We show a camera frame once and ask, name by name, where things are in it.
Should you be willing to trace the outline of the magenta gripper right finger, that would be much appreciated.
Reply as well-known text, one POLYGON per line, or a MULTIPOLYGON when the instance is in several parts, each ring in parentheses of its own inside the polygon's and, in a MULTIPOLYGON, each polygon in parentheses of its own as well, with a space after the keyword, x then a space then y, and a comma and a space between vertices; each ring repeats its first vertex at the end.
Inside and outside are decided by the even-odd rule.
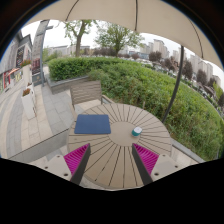
POLYGON ((180 170, 167 154, 158 155, 136 143, 132 144, 132 154, 144 185, 180 170))

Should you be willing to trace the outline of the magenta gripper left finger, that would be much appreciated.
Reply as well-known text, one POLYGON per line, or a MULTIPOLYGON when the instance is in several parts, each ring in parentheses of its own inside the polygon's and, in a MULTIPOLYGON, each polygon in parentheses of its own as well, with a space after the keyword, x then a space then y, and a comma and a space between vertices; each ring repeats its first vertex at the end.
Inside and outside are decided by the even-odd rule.
POLYGON ((90 144, 85 144, 65 156, 54 156, 43 166, 43 169, 79 185, 89 157, 90 144))

